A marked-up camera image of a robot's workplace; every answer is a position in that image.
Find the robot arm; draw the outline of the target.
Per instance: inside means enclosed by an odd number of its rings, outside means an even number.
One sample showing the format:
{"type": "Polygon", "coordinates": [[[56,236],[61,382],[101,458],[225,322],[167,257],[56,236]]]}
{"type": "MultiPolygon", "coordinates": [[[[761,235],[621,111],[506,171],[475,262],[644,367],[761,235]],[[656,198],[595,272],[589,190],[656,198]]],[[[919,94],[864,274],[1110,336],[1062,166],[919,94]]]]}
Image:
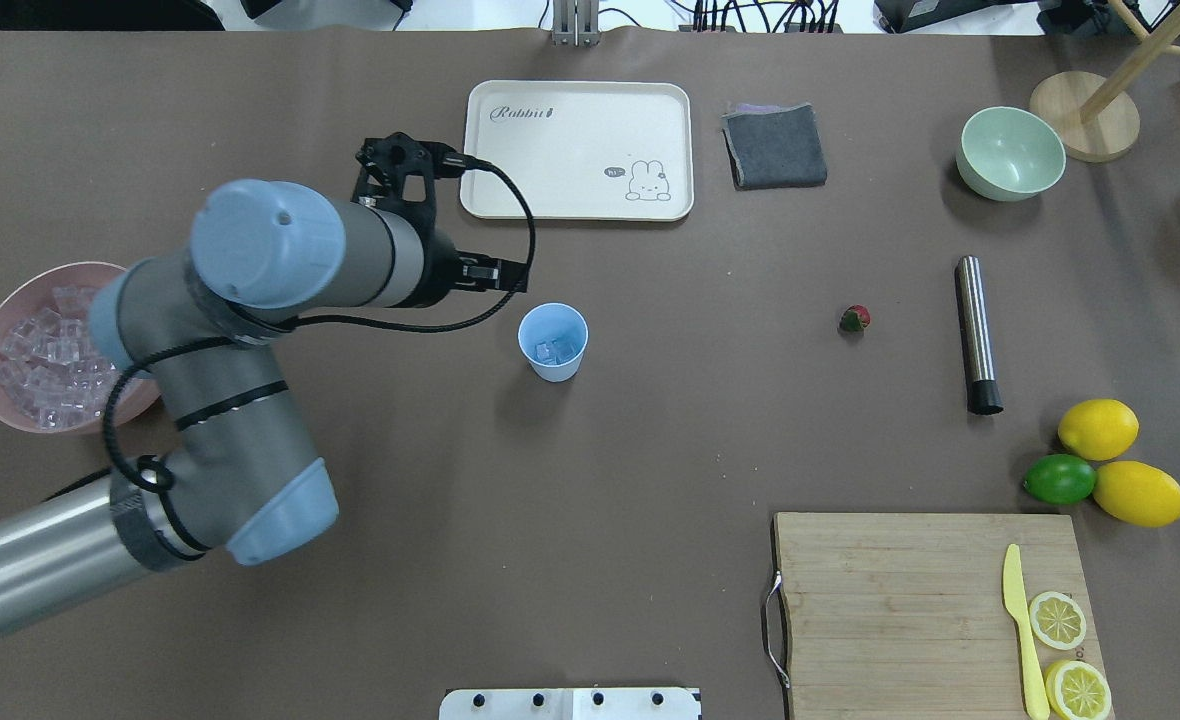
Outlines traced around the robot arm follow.
{"type": "Polygon", "coordinates": [[[107,467],[0,521],[0,639],[214,548],[242,565],[296,550],[337,521],[324,460],[273,341],[324,307],[426,307],[471,282],[525,290],[435,233],[433,201],[329,199],[286,181],[216,188],[186,249],[98,292],[96,343],[123,381],[148,374],[181,437],[130,459],[101,414],[107,467]]]}

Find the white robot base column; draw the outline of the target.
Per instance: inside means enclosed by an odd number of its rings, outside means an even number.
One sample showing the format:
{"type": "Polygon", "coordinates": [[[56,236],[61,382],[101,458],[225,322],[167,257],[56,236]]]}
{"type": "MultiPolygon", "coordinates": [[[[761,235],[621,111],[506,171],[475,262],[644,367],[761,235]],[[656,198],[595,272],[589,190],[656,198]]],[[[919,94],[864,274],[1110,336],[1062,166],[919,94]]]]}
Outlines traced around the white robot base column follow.
{"type": "Polygon", "coordinates": [[[701,719],[700,692],[677,685],[642,687],[457,689],[439,719],[701,719]]]}

